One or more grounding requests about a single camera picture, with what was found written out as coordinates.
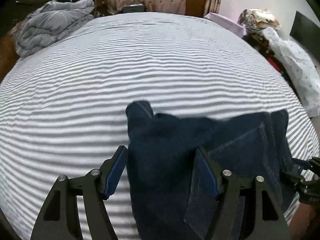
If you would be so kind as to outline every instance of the folded blanket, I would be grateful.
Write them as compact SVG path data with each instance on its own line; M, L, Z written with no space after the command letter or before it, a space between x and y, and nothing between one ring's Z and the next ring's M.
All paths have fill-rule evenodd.
M65 38L93 19L93 9L92 0L46 3L23 21L15 37L17 54L27 57Z

